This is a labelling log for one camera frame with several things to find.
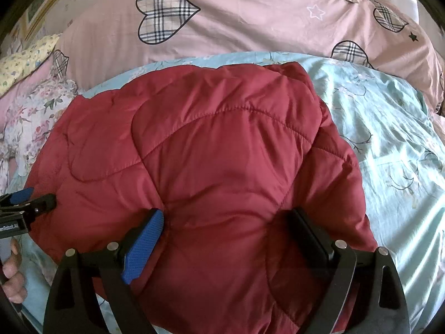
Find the light blue bedsheet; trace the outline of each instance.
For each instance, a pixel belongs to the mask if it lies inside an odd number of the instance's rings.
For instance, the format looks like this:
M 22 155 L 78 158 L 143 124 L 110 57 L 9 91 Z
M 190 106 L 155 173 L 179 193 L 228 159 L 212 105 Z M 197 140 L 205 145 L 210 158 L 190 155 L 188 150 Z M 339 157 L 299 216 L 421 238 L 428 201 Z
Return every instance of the light blue bedsheet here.
M 360 162 L 367 214 L 375 239 L 391 252 L 402 281 L 411 330 L 418 333 L 445 298 L 445 147 L 428 118 L 422 94 L 406 81 L 347 62 L 279 52 L 246 52 L 157 62 L 133 69 L 83 92 L 85 97 L 121 88 L 132 79 L 170 66 L 217 68 L 235 63 L 299 62 L 328 105 L 339 133 Z M 11 190 L 24 179 L 15 177 Z M 24 271 L 25 307 L 42 322 L 49 285 L 41 268 L 55 265 L 29 236 Z M 110 308 L 101 306 L 108 318 Z

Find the blue gripper pad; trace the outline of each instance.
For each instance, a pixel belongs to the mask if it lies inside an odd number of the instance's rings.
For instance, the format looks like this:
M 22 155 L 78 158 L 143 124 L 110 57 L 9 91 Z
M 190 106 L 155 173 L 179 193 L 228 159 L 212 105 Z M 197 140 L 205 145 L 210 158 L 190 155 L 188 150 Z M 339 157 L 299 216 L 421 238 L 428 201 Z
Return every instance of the blue gripper pad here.
M 11 197 L 9 197 L 9 201 L 12 205 L 18 205 L 20 203 L 28 201 L 33 192 L 34 192 L 34 187 L 28 187 L 25 188 L 24 190 L 14 192 L 11 195 Z
M 157 210 L 124 257 L 122 279 L 130 284 L 138 278 L 164 229 L 164 214 Z

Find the finger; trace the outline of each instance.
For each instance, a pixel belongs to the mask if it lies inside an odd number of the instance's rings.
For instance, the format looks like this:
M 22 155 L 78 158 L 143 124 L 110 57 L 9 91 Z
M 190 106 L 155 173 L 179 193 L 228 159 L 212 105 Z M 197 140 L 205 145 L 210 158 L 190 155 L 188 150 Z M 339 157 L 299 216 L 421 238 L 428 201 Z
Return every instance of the finger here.
M 19 267 L 22 263 L 21 255 L 12 254 L 9 259 L 3 264 L 3 273 L 7 279 L 12 278 L 19 271 Z
M 19 242 L 14 237 L 11 239 L 11 251 L 14 255 L 18 255 L 20 251 Z
M 6 283 L 2 285 L 3 291 L 8 298 L 12 298 L 15 294 L 19 293 L 19 291 L 25 285 L 24 276 L 18 272 L 12 278 L 10 278 Z
M 28 296 L 28 292 L 25 288 L 21 288 L 20 291 L 15 294 L 14 296 L 8 298 L 10 302 L 21 304 L 25 301 L 26 297 Z

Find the yellow fabric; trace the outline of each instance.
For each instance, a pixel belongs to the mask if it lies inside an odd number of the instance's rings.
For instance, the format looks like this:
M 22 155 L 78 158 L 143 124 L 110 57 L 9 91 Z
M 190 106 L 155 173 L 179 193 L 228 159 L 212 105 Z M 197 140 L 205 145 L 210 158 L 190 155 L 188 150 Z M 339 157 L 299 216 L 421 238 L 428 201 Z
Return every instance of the yellow fabric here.
M 29 49 L 8 55 L 0 60 L 0 97 L 15 83 L 36 70 L 56 45 L 59 35 L 45 36 Z

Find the red puffer garment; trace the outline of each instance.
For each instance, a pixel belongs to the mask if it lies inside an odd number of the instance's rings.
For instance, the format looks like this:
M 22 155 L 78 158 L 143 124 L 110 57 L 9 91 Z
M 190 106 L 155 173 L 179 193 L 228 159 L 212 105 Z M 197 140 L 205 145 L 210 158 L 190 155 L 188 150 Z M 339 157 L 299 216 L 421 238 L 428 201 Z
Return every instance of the red puffer garment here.
M 27 186 L 57 196 L 31 233 L 55 262 L 164 211 L 131 289 L 174 334 L 295 334 L 326 285 L 292 241 L 285 209 L 302 206 L 355 249 L 377 246 L 357 158 L 298 63 L 177 66 L 77 97 Z

